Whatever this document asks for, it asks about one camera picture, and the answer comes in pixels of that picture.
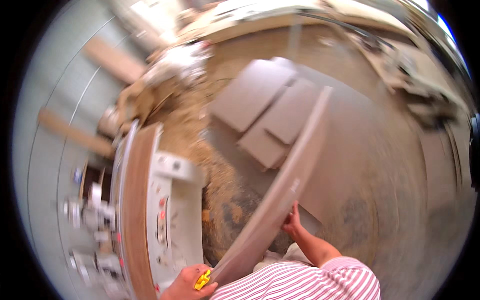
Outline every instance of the white wall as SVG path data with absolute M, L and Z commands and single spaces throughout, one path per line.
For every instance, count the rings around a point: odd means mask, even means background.
M 27 69 L 13 128 L 14 186 L 30 244 L 49 280 L 64 299 L 107 299 L 101 288 L 85 288 L 66 258 L 71 248 L 94 251 L 90 234 L 73 229 L 63 214 L 67 196 L 79 193 L 72 182 L 87 152 L 38 127 L 41 107 L 58 113 L 88 132 L 107 105 L 116 101 L 123 84 L 80 51 L 100 36 L 141 59 L 128 33 L 101 0 L 71 1 L 42 37 Z

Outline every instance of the red and white striped shirt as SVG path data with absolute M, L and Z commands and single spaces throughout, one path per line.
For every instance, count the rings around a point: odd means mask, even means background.
M 351 257 L 337 257 L 321 268 L 280 261 L 218 288 L 211 300 L 377 300 L 380 285 L 373 272 Z

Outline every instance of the wooden board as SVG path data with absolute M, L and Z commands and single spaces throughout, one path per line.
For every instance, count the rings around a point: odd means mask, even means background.
M 156 124 L 135 136 L 127 165 L 122 204 L 122 232 L 125 258 L 137 299 L 156 300 L 146 238 L 148 173 Z
M 98 37 L 91 38 L 82 51 L 113 76 L 128 84 L 133 84 L 147 70 L 143 62 L 111 47 Z
M 214 268 L 210 282 L 218 282 L 222 286 L 248 275 L 280 231 L 323 149 L 327 131 L 324 112 L 328 102 L 325 99 L 328 99 L 331 90 L 326 86 L 320 94 L 282 170 L 247 225 Z
M 210 112 L 237 132 L 245 132 L 295 75 L 268 60 L 253 60 L 209 105 Z
M 78 145 L 87 148 L 101 156 L 112 158 L 115 154 L 115 148 L 112 144 L 99 136 L 87 134 L 83 130 L 71 127 L 67 122 L 60 119 L 54 112 L 42 108 L 38 112 L 38 123 L 54 133 L 71 139 Z
M 456 168 L 447 132 L 425 132 L 420 143 L 427 171 L 427 209 L 435 210 L 456 199 Z
M 312 112 L 317 96 L 311 82 L 297 80 L 265 113 L 265 130 L 291 145 Z
M 300 199 L 303 208 L 328 224 L 333 217 L 330 212 L 345 205 L 362 176 L 370 155 L 364 139 L 372 137 L 375 126 L 372 121 L 375 118 L 368 114 L 377 111 L 370 99 L 343 82 L 305 65 L 294 67 L 298 78 L 312 82 L 315 87 L 327 85 L 334 89 L 328 107 L 324 150 Z

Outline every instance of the wooden plank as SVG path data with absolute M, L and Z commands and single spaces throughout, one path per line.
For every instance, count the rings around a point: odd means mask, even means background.
M 146 238 L 148 173 L 157 124 L 141 129 L 135 136 L 123 188 L 122 240 L 125 260 L 137 299 L 156 300 L 150 271 Z
M 456 168 L 447 132 L 425 132 L 420 143 L 427 172 L 427 209 L 431 211 L 455 201 Z
M 108 140 L 71 127 L 67 122 L 60 119 L 57 114 L 46 108 L 42 108 L 38 112 L 38 123 L 59 136 L 71 139 L 78 145 L 101 156 L 112 158 L 115 154 L 115 148 L 112 147 L 112 144 Z
M 265 113 L 265 130 L 291 145 L 312 112 L 316 96 L 311 82 L 297 80 Z
M 320 94 L 319 101 L 275 182 L 214 268 L 210 282 L 218 282 L 222 286 L 248 275 L 280 231 L 280 226 L 291 211 L 293 202 L 301 195 L 323 149 L 327 131 L 324 112 L 331 91 L 332 88 L 326 86 Z
M 143 62 L 111 47 L 98 37 L 91 38 L 82 51 L 113 76 L 128 84 L 133 84 L 147 70 Z
M 272 61 L 253 60 L 220 92 L 209 110 L 237 132 L 245 132 L 295 73 Z

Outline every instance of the concrete floor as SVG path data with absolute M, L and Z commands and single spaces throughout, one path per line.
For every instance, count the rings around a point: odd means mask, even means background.
M 181 95 L 172 111 L 182 103 L 194 104 L 197 108 L 185 112 L 182 118 L 198 118 L 202 107 L 251 60 L 287 57 L 287 42 L 288 29 L 280 28 L 216 44 L 215 56 L 207 65 L 206 82 Z M 423 130 L 406 111 L 408 95 L 391 95 L 365 58 L 330 28 L 303 27 L 296 63 L 340 80 L 371 100 L 362 104 L 371 126 L 364 130 L 364 138 L 356 141 L 365 149 L 362 163 L 356 167 L 354 180 L 346 184 L 346 192 L 340 195 L 342 201 L 327 205 L 329 218 L 321 224 L 313 222 L 311 231 L 316 231 L 317 236 L 332 243 L 342 254 L 370 266 L 380 280 L 383 299 L 433 297 L 465 241 L 475 193 L 466 187 L 458 192 L 456 199 L 431 208 L 427 203 L 426 169 L 419 139 Z M 183 139 L 193 141 L 199 135 L 219 148 L 208 134 L 207 120 L 201 121 L 200 127 L 204 128 L 197 128 L 188 136 L 181 132 L 178 114 L 165 112 L 155 120 L 163 121 L 166 128 L 169 124 L 170 128 L 174 124 L 179 126 L 174 134 Z M 468 126 L 462 126 L 465 124 L 466 120 L 458 124 L 463 131 L 468 130 Z M 211 145 L 205 147 L 212 151 Z M 210 195 L 204 207 L 211 209 L 211 221 L 204 223 L 204 254 L 216 264 L 260 203 L 264 187 L 275 173 L 267 174 L 264 182 L 258 184 L 246 176 L 248 171 L 233 168 L 228 186 L 235 192 L 228 194 L 216 183 L 217 171 L 212 168 L 212 165 L 228 170 L 235 167 L 228 149 L 217 149 L 222 155 L 214 163 L 184 147 L 170 144 L 168 150 L 196 161 L 211 178 L 205 191 Z M 330 197 L 325 202 L 335 203 L 335 195 Z M 280 233 L 270 250 L 285 252 L 290 243 L 291 239 Z

